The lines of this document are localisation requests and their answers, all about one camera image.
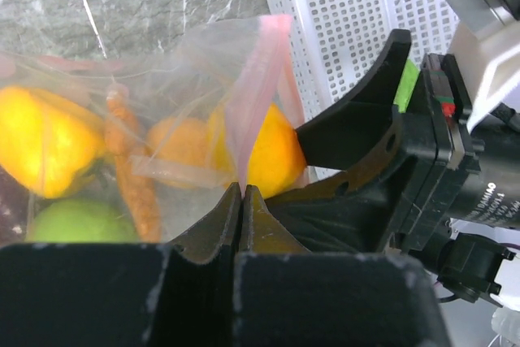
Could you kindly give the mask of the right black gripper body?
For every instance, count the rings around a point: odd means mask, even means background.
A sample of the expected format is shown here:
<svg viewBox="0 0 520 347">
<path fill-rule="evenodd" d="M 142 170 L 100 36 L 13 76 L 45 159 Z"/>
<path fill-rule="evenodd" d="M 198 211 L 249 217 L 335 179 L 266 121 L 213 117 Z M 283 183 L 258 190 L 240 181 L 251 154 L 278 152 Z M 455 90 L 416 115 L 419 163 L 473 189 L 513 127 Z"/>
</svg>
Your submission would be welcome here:
<svg viewBox="0 0 520 347">
<path fill-rule="evenodd" d="M 468 129 L 475 112 L 454 56 L 425 55 L 401 116 L 391 247 L 433 255 L 452 219 L 519 228 L 519 113 L 500 103 Z"/>
</svg>

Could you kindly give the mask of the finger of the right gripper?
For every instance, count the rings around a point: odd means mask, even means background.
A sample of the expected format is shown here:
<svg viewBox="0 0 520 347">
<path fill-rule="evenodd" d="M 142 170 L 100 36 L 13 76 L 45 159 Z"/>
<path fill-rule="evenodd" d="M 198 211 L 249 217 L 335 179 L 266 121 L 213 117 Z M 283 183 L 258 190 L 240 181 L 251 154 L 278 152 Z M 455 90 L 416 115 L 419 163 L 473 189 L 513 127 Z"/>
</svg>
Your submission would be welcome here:
<svg viewBox="0 0 520 347">
<path fill-rule="evenodd" d="M 364 158 L 351 169 L 266 200 L 268 210 L 308 249 L 380 252 L 395 230 L 401 194 L 417 159 Z"/>
<path fill-rule="evenodd" d="M 383 138 L 410 53 L 411 33 L 393 29 L 366 74 L 341 99 L 297 129 L 309 166 L 346 171 Z"/>
</svg>

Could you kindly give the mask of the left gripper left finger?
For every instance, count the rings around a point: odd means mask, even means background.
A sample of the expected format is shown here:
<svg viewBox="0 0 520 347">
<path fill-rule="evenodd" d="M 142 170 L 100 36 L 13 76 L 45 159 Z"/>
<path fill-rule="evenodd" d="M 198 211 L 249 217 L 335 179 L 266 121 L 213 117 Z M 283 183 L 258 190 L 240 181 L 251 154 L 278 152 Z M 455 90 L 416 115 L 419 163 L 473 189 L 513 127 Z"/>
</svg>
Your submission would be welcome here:
<svg viewBox="0 0 520 347">
<path fill-rule="evenodd" d="M 207 215 L 173 241 L 168 325 L 174 346 L 227 344 L 240 229 L 241 189 L 233 183 Z"/>
</svg>

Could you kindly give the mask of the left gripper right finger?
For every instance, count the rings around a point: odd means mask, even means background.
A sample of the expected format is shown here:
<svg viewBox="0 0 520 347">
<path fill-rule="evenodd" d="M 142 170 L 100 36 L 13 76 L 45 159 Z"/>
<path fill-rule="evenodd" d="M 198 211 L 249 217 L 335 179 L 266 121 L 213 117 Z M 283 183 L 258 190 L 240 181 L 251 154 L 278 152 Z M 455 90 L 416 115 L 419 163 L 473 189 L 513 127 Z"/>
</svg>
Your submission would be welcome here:
<svg viewBox="0 0 520 347">
<path fill-rule="evenodd" d="M 293 260 L 308 253 L 271 214 L 259 189 L 249 185 L 233 265 L 234 346 L 298 344 L 301 321 L 297 312 L 305 308 L 305 301 Z"/>
</svg>

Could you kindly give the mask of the orange mango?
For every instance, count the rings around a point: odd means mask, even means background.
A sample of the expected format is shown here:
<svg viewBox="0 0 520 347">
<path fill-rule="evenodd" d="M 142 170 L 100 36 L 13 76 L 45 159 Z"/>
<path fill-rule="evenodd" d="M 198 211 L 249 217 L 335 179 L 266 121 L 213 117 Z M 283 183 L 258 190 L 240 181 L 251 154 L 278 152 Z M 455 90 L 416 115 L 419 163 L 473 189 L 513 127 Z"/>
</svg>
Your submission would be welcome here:
<svg viewBox="0 0 520 347">
<path fill-rule="evenodd" d="M 236 169 L 225 140 L 223 109 L 218 107 L 207 120 L 210 165 L 236 180 Z M 295 185 L 307 167 L 293 128 L 283 111 L 270 104 L 249 157 L 247 183 L 262 197 L 279 195 Z"/>
</svg>

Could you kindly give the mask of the green apple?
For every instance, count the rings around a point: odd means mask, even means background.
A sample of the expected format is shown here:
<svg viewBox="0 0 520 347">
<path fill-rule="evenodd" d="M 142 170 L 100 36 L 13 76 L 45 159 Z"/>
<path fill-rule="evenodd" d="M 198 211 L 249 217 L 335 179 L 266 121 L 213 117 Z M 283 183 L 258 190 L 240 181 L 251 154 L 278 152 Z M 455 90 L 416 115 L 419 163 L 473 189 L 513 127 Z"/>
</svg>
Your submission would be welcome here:
<svg viewBox="0 0 520 347">
<path fill-rule="evenodd" d="M 139 236 L 130 219 L 100 201 L 69 198 L 52 203 L 34 218 L 27 242 L 127 243 Z"/>
</svg>

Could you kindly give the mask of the clear zip top bag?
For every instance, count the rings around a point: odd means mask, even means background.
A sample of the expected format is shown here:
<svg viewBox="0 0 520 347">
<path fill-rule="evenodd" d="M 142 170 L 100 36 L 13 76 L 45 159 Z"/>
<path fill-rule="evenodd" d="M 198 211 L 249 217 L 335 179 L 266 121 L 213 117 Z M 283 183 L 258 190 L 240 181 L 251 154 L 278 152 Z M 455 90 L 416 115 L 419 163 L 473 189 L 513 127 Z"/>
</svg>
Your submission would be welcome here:
<svg viewBox="0 0 520 347">
<path fill-rule="evenodd" d="M 141 127 L 139 139 L 148 151 L 142 168 L 154 181 L 160 241 L 166 241 L 177 233 L 173 222 L 198 219 L 229 185 L 251 185 L 249 157 L 270 104 L 283 111 L 295 130 L 304 123 L 293 75 L 292 25 L 286 14 L 221 20 L 190 29 L 166 53 L 127 59 L 69 60 L 3 51 L 1 88 L 44 89 L 73 101 L 104 120 L 105 140 L 109 88 L 125 87 L 128 106 Z M 218 107 L 224 113 L 236 180 L 210 165 L 207 120 Z M 41 210 L 69 198 L 105 202 L 134 225 L 107 149 L 88 174 L 85 185 L 64 197 L 45 198 L 28 190 L 26 236 Z M 27 242 L 26 236 L 17 243 Z"/>
</svg>

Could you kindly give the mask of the orange fried food piece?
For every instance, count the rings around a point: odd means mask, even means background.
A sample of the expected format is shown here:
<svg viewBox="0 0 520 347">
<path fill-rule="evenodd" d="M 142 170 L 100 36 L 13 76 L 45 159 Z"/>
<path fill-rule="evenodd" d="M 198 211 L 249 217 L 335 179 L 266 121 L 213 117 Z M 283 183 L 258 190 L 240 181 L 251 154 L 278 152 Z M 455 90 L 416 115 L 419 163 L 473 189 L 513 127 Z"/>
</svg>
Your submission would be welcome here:
<svg viewBox="0 0 520 347">
<path fill-rule="evenodd" d="M 119 192 L 144 242 L 158 242 L 162 236 L 161 215 L 154 181 L 143 174 L 148 151 L 139 139 L 139 121 L 129 108 L 126 88 L 114 84 L 106 97 L 105 143 L 113 156 Z"/>
</svg>

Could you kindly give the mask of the yellow bell pepper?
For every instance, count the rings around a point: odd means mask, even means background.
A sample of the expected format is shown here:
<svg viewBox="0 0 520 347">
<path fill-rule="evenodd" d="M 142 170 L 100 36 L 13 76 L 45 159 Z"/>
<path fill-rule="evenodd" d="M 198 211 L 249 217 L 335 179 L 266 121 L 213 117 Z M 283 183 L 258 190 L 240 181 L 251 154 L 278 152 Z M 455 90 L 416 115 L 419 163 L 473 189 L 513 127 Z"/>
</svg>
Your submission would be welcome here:
<svg viewBox="0 0 520 347">
<path fill-rule="evenodd" d="M 45 198 L 78 191 L 106 156 L 104 120 L 44 89 L 1 88 L 1 167 Z"/>
</svg>

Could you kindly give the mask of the purple eggplant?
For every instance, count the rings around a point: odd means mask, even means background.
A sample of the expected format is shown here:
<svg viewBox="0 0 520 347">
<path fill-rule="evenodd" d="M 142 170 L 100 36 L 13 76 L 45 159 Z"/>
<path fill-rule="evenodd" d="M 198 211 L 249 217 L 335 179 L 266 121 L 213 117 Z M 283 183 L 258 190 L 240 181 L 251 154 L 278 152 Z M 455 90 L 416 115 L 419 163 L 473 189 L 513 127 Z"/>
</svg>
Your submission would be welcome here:
<svg viewBox="0 0 520 347">
<path fill-rule="evenodd" d="M 24 240 L 29 191 L 1 168 L 1 246 Z"/>
</svg>

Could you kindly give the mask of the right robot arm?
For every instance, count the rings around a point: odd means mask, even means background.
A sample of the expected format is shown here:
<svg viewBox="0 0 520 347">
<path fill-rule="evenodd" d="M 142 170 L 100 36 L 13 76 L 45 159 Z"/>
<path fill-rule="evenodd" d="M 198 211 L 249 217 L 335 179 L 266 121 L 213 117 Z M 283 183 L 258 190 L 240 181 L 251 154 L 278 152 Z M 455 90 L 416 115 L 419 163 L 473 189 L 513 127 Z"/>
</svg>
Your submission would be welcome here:
<svg viewBox="0 0 520 347">
<path fill-rule="evenodd" d="M 297 129 L 307 163 L 333 175 L 267 200 L 313 251 L 397 249 L 435 274 L 453 300 L 512 306 L 519 249 L 471 233 L 462 220 L 519 228 L 519 115 L 500 104 L 475 127 L 457 60 L 428 54 L 400 111 L 395 97 L 412 38 L 394 29 L 369 71 Z"/>
</svg>

